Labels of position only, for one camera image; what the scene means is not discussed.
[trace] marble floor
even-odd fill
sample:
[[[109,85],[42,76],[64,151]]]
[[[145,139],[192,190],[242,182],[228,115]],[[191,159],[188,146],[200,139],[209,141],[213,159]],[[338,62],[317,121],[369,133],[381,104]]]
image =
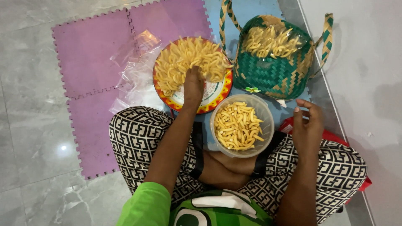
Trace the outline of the marble floor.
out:
[[[0,0],[1,226],[116,223],[130,192],[120,172],[81,176],[50,28],[145,2]]]

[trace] woven basket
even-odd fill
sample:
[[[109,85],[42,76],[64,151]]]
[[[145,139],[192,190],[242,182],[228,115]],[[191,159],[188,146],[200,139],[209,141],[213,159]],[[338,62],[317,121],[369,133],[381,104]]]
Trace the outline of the woven basket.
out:
[[[261,93],[277,100],[295,99],[302,94],[307,81],[316,74],[310,74],[310,68],[313,62],[314,50],[321,40],[324,40],[324,48],[322,50],[320,67],[324,65],[329,56],[332,47],[332,13],[325,15],[324,32],[320,39],[316,43],[313,43],[310,36],[301,28],[272,15],[256,16],[249,20],[244,28],[241,28],[233,14],[232,1],[222,0],[219,24],[224,53],[226,53],[224,32],[226,13],[228,13],[234,25],[240,31],[236,58],[233,61],[235,75],[233,84],[236,88],[251,92],[260,90]],[[290,60],[287,58],[274,59],[269,55],[266,58],[259,58],[241,50],[244,38],[250,28],[271,25],[275,25],[276,27],[283,26],[287,29],[292,28],[294,32],[303,36],[307,40],[307,43],[294,53]]]

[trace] plastic container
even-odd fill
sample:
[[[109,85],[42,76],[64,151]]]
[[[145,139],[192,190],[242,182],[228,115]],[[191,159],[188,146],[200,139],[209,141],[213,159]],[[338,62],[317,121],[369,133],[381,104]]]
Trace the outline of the plastic container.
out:
[[[259,135],[265,141],[256,140],[254,142],[254,148],[250,148],[245,151],[240,150],[229,150],[225,148],[216,138],[215,130],[213,127],[213,122],[215,121],[216,113],[219,109],[226,106],[227,104],[231,104],[234,102],[245,102],[248,107],[253,107],[255,109],[255,115],[263,120],[264,122],[260,123],[261,129],[263,131],[262,135]],[[213,111],[211,115],[211,120],[209,121],[211,132],[213,134],[213,138],[215,143],[217,144],[217,148],[226,154],[229,157],[237,157],[237,158],[249,158],[255,155],[258,155],[263,150],[265,150],[268,144],[271,142],[272,137],[274,135],[274,119],[272,117],[271,111],[268,108],[268,104],[260,97],[256,95],[247,95],[247,94],[237,94],[230,96],[224,99]]]

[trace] patterned pants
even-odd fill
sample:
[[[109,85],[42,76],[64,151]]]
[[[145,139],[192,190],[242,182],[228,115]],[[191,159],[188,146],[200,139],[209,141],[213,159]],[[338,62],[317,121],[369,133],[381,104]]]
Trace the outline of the patterned pants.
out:
[[[158,142],[172,121],[164,112],[141,106],[120,111],[112,118],[110,141],[131,193],[144,180]],[[356,193],[366,178],[367,166],[352,148],[328,140],[322,140],[319,157],[316,209],[317,222],[321,223]],[[267,149],[257,157],[254,179],[237,192],[275,216],[297,160],[292,136],[275,132]],[[172,208],[205,191],[205,185],[197,180],[202,169],[202,130],[195,123],[177,176]]]

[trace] fried snack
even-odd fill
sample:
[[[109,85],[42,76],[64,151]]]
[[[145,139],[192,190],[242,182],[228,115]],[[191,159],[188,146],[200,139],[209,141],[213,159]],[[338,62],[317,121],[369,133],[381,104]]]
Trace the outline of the fried snack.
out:
[[[254,148],[255,140],[264,141],[258,136],[263,131],[261,119],[252,107],[245,102],[234,102],[218,110],[213,127],[217,140],[227,149],[245,151]]]
[[[178,44],[170,42],[170,49],[160,52],[156,60],[156,79],[167,97],[180,91],[186,78],[186,72],[194,65],[201,67],[207,81],[222,82],[227,68],[232,68],[225,55],[218,51],[219,44],[198,38],[180,37]]]
[[[297,51],[297,46],[302,43],[299,42],[299,36],[288,40],[289,32],[292,30],[283,29],[276,35],[274,26],[268,28],[253,27],[248,31],[246,42],[244,44],[245,51],[251,53],[253,56],[265,58],[270,54],[272,58],[288,58],[292,53]]]

